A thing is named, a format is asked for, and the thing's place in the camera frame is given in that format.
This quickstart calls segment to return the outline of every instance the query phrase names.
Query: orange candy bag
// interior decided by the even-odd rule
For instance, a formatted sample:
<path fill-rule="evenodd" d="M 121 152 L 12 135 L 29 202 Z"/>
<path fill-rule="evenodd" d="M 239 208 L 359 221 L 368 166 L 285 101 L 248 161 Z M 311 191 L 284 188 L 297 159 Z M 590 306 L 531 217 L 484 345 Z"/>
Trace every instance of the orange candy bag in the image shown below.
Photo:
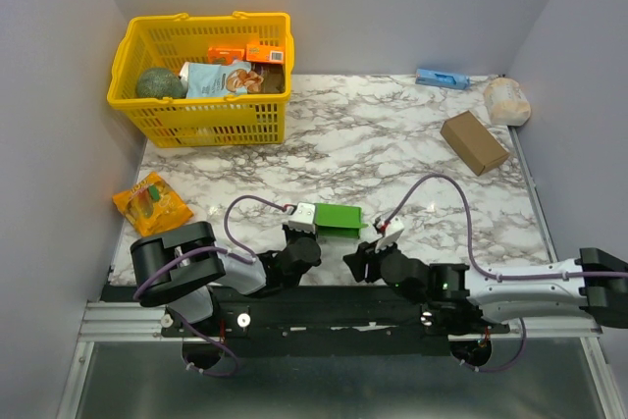
<path fill-rule="evenodd" d="M 142 236 L 178 228 L 193 214 L 156 172 L 151 172 L 131 190 L 114 195 L 113 200 L 118 211 Z"/>

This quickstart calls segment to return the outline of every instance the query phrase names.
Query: marble countertop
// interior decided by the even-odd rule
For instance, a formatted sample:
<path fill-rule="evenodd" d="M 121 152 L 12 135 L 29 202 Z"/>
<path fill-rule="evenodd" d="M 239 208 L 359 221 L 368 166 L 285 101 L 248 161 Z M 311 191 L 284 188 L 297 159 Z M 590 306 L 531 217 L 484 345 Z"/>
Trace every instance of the marble countertop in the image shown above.
<path fill-rule="evenodd" d="M 159 149 L 150 141 L 138 179 L 156 171 L 226 244 L 223 215 L 238 196 L 252 193 L 281 204 L 327 202 L 362 207 L 369 225 L 390 212 L 421 176 L 456 179 L 471 205 L 476 259 L 485 266 L 549 263 L 506 127 L 490 125 L 482 92 L 489 80 L 472 78 L 464 91 L 414 84 L 414 76 L 294 76 L 286 141 L 277 145 Z M 513 155 L 476 177 L 441 137 L 443 121 L 471 110 Z M 283 215 L 242 201 L 230 229 L 257 252 L 285 246 Z M 426 263 L 468 263 L 460 198 L 447 182 L 430 180 L 399 213 L 404 254 Z M 110 282 L 133 286 L 129 247 L 139 238 L 124 222 Z M 374 240 L 369 228 L 362 240 Z M 355 285 L 342 262 L 357 240 L 320 237 L 323 264 L 303 285 Z"/>

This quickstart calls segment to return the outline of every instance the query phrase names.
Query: brown cardboard box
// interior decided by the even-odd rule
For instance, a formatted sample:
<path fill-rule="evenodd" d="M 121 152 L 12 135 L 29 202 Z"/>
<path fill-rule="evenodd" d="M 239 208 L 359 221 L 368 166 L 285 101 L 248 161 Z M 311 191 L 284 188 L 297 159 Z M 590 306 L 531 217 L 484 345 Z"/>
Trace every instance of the brown cardboard box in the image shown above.
<path fill-rule="evenodd" d="M 508 151 L 471 112 L 445 121 L 441 134 L 476 176 L 499 167 L 508 159 Z"/>

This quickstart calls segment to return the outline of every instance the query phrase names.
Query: blue box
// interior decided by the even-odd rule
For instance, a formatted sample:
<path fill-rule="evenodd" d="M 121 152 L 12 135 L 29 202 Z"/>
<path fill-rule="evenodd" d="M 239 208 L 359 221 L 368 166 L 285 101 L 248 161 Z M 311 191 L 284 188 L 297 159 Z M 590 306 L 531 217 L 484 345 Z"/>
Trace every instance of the blue box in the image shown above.
<path fill-rule="evenodd" d="M 469 77 L 464 74 L 441 73 L 428 69 L 417 69 L 416 83 L 464 90 L 469 86 Z"/>

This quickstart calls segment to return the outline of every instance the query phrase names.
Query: green box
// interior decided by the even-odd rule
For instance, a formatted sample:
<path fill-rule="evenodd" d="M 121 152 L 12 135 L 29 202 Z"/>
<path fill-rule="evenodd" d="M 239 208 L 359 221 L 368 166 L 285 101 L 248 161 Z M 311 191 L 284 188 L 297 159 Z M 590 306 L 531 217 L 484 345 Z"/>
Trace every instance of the green box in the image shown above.
<path fill-rule="evenodd" d="M 314 224 L 319 236 L 360 238 L 360 230 L 368 225 L 362 223 L 362 208 L 359 206 L 330 205 L 316 203 Z"/>

